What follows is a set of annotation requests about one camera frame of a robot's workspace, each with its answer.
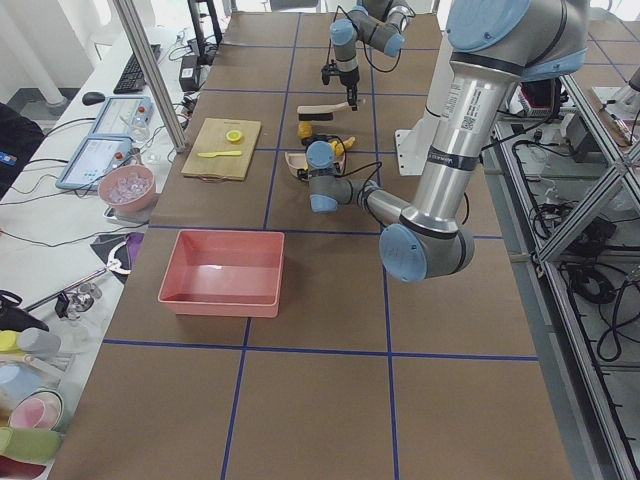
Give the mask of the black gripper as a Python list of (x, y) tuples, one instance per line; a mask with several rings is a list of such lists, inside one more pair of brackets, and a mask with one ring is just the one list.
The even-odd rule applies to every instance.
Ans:
[(330, 176), (330, 177), (341, 177), (341, 173), (333, 168), (321, 168), (321, 169), (312, 169), (312, 170), (304, 170), (298, 169), (296, 173), (296, 178), (301, 181), (309, 181), (312, 178), (322, 177), (322, 176)]
[(333, 77), (338, 77), (340, 83), (346, 88), (347, 103), (352, 111), (358, 110), (357, 85), (360, 80), (359, 68), (342, 71), (336, 63), (327, 63), (321, 69), (322, 83), (327, 86)]

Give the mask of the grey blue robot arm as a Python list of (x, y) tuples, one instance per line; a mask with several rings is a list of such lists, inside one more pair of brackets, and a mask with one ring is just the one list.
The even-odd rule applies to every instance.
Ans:
[(355, 203), (384, 224), (379, 251), (405, 282), (457, 273), (474, 254), (456, 212), (498, 110), (520, 82), (577, 71), (586, 57), (585, 1), (456, 1), (446, 24), (453, 78), (432, 141), (421, 145), (418, 189), (405, 201), (371, 180), (341, 177), (324, 141), (306, 152), (310, 205), (329, 213)]
[(415, 11), (406, 1), (357, 1), (329, 27), (333, 58), (327, 58), (321, 69), (323, 84), (338, 77), (346, 89), (347, 105), (356, 111), (360, 80), (356, 43), (398, 58), (405, 43), (404, 31), (414, 17)]

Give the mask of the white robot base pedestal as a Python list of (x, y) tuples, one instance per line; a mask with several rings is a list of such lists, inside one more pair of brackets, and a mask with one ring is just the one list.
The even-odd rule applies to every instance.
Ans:
[(410, 130), (396, 130), (396, 156), (401, 176), (420, 176), (424, 169), (427, 150), (431, 146), (448, 99), (453, 81), (453, 71), (449, 61), (452, 46), (448, 34), (441, 34), (441, 43), (425, 101), (424, 114)]

